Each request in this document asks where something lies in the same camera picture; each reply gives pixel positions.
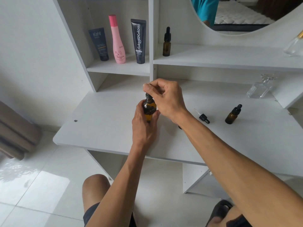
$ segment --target round mirror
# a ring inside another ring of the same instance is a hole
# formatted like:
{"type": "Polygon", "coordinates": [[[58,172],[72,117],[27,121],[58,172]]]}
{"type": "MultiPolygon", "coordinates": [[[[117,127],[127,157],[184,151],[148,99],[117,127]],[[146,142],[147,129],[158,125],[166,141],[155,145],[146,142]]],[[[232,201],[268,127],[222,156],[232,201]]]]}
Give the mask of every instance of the round mirror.
{"type": "Polygon", "coordinates": [[[224,34],[244,34],[284,17],[303,0],[190,0],[198,18],[224,34]]]}

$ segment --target black tube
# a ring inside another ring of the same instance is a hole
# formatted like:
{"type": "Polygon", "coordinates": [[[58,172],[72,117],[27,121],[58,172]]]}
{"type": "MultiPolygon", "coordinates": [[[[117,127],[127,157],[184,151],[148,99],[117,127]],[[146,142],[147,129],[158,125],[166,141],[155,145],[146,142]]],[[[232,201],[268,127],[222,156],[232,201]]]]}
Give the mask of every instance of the black tube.
{"type": "Polygon", "coordinates": [[[94,45],[98,51],[100,60],[108,61],[109,57],[107,52],[104,28],[89,30],[89,35],[91,36],[92,41],[94,42],[94,45]]]}
{"type": "Polygon", "coordinates": [[[146,20],[131,19],[137,63],[145,63],[146,20]]]}

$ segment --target hand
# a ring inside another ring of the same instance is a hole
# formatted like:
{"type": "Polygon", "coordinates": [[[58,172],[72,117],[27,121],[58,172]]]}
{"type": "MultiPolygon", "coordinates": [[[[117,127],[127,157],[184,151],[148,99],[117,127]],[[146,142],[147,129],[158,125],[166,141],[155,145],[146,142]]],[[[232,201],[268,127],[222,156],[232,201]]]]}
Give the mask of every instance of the hand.
{"type": "Polygon", "coordinates": [[[143,84],[143,91],[150,94],[164,116],[178,124],[182,113],[187,113],[182,95],[182,89],[176,81],[157,79],[143,84]]]}
{"type": "Polygon", "coordinates": [[[150,123],[148,123],[143,113],[144,101],[145,100],[141,100],[137,105],[134,118],[132,120],[132,129],[133,146],[143,150],[145,154],[157,137],[157,121],[160,112],[159,110],[156,110],[152,115],[150,123]]]}

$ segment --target pink cap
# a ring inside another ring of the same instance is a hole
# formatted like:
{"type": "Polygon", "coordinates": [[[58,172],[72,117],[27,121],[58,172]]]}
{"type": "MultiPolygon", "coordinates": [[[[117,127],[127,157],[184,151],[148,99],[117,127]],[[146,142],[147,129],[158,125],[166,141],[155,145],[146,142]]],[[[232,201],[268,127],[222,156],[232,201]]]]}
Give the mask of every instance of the pink cap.
{"type": "Polygon", "coordinates": [[[108,15],[108,18],[109,18],[109,23],[111,24],[111,27],[116,27],[118,26],[118,22],[117,22],[117,18],[116,18],[116,15],[113,14],[113,15],[108,15]]]}

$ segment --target right hand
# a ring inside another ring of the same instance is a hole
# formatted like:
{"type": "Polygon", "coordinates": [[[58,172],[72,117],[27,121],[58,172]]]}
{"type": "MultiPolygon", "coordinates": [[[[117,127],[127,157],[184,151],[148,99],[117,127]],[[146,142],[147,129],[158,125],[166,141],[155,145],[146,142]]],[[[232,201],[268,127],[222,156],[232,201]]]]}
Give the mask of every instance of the right hand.
{"type": "Polygon", "coordinates": [[[164,116],[178,124],[178,118],[188,112],[182,95],[182,89],[176,81],[157,79],[143,84],[143,91],[150,94],[164,116]]]}

